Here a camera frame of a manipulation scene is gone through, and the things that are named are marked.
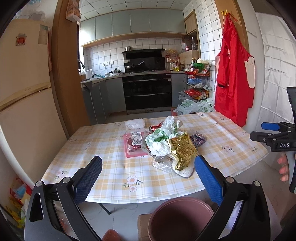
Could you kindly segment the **person's right hand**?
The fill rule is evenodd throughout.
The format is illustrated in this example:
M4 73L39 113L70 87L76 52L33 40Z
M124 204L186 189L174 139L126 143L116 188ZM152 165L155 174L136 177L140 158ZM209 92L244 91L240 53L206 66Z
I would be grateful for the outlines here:
M281 174L280 180L287 182L290 179L290 168L288 164L288 159L286 154L281 154L277 160L277 163L281 165L279 173Z

